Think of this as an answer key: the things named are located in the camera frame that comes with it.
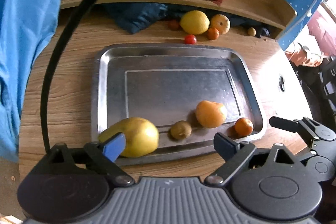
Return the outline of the orange tangerine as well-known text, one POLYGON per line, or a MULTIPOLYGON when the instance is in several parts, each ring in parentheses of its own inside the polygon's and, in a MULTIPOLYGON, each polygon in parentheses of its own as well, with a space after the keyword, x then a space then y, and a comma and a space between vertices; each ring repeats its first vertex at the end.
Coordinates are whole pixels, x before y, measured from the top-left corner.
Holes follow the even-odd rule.
POLYGON ((234 125, 235 131, 239 136, 248 136, 254 130, 252 121, 248 118, 239 118, 234 125))
POLYGON ((207 37, 209 40, 216 40, 220 36, 219 30, 217 28, 211 27, 207 31, 207 37))

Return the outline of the pale orange persimmon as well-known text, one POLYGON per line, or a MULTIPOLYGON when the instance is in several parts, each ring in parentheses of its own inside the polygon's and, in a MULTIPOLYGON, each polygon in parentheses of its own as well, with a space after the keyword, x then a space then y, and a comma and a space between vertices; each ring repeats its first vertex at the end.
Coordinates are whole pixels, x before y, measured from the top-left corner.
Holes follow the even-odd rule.
POLYGON ((195 116, 201 126, 217 128, 226 121, 227 109, 222 103, 201 101, 195 109, 195 116))

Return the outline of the small brown kiwi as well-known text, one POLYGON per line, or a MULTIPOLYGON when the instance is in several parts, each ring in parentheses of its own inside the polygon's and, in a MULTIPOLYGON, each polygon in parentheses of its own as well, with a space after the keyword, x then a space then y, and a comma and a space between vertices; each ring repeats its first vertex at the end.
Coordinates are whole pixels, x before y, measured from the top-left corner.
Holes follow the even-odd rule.
POLYGON ((188 138, 192 133, 192 127, 187 121, 178 121, 170 129, 170 135, 177 140, 188 138))

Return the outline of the small tan round fruit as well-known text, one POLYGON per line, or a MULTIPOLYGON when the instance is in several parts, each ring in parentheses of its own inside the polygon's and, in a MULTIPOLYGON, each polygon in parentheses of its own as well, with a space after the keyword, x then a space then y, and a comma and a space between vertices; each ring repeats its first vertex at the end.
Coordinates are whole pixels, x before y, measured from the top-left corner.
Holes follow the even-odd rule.
POLYGON ((249 36, 256 36, 256 30, 253 27, 248 28, 247 34, 249 36))

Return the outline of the striped cream pepino melon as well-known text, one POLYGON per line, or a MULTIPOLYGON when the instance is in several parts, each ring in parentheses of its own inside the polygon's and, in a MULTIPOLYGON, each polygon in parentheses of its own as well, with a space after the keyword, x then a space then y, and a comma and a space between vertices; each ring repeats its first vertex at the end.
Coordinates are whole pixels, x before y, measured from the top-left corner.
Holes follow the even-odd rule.
POLYGON ((227 34, 231 28, 228 17, 223 14, 216 14, 210 20, 211 28, 216 28, 220 35, 227 34))

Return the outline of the small red tomato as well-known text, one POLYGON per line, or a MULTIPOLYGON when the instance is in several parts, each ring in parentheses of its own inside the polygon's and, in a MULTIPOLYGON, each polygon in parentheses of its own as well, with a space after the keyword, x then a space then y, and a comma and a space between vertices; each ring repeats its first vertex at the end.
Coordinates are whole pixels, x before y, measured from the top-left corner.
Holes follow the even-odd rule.
POLYGON ((177 20, 170 20, 168 21, 168 28, 172 31, 178 31, 180 29, 179 21, 177 20))
POLYGON ((192 35, 192 34, 188 34, 185 36, 184 38, 184 42, 185 44, 196 44, 197 43, 197 37, 195 35, 192 35))

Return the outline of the large yellow lemon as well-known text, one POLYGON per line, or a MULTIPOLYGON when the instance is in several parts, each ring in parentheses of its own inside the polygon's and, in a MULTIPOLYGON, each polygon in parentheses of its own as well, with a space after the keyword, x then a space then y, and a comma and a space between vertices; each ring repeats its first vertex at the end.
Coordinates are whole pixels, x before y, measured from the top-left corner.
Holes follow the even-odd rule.
POLYGON ((193 10, 185 13, 179 24, 188 34, 200 35, 209 29, 210 20, 204 12, 193 10))

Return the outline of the metal baking tray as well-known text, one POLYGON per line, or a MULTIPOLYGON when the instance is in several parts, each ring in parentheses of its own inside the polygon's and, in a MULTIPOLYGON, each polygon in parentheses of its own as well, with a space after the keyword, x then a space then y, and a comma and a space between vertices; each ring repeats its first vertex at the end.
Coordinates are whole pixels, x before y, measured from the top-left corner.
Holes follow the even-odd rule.
POLYGON ((91 139, 129 117, 151 121, 159 131, 158 148, 138 158, 120 157, 118 165, 138 165, 199 156, 214 151, 220 132, 235 141, 239 118, 254 125, 245 141, 264 136, 266 125, 252 76, 243 58, 229 48, 184 44, 115 44, 94 60, 91 97, 91 139), (218 128, 202 128, 195 108, 203 100, 222 103, 226 121, 218 128), (187 121, 191 135, 174 139, 170 129, 187 121))

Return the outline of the bed with pink bedding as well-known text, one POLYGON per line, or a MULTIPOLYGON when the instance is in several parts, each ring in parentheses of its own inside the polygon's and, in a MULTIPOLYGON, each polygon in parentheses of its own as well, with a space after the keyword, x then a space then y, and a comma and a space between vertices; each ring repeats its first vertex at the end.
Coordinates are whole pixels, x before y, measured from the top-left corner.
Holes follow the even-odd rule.
POLYGON ((335 55, 335 0, 322 1, 285 55, 297 67, 318 67, 335 55))

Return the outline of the dark blue cloth under shelf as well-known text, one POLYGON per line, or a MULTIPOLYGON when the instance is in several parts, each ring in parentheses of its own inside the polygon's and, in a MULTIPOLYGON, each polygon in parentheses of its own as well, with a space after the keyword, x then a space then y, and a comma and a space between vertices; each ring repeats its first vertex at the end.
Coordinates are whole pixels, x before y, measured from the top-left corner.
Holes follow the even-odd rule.
MULTIPOLYGON (((193 6, 165 3, 117 3, 112 5, 109 16, 114 19, 116 24, 124 31, 130 34, 136 34, 160 20, 176 20, 177 22, 180 22, 184 14, 193 11, 194 9, 196 8, 193 6)), ((233 27, 241 26, 246 30, 254 28, 256 30, 257 38, 263 36, 270 37, 271 35, 270 27, 265 23, 260 23, 227 12, 219 12, 204 8, 201 8, 200 11, 204 12, 209 19, 212 19, 218 14, 226 16, 233 27)))

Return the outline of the light blue fabric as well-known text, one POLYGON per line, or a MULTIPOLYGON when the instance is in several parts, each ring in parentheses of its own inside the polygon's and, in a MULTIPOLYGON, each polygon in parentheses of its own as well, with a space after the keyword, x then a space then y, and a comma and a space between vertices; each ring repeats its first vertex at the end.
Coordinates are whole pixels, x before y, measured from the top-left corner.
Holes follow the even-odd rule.
POLYGON ((61 0, 1 0, 1 157, 18 162, 31 68, 58 25, 61 0))

